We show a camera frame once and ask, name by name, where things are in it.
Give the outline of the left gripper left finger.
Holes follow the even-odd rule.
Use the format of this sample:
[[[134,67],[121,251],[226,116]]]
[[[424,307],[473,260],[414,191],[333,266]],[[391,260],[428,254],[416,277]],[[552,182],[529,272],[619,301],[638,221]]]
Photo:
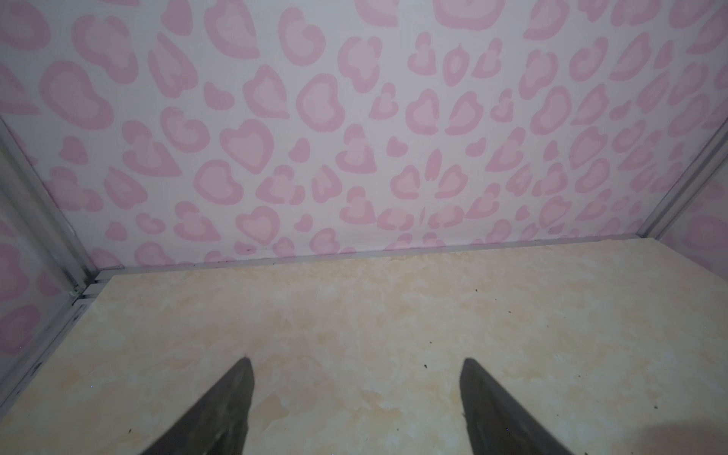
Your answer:
[[[241,455],[253,391],[251,361],[241,358],[142,454]]]

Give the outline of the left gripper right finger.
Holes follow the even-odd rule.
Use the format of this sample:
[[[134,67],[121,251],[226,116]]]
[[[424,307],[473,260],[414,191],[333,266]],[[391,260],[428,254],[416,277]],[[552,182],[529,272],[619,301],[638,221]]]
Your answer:
[[[464,360],[459,384],[474,454],[571,453],[475,359]]]

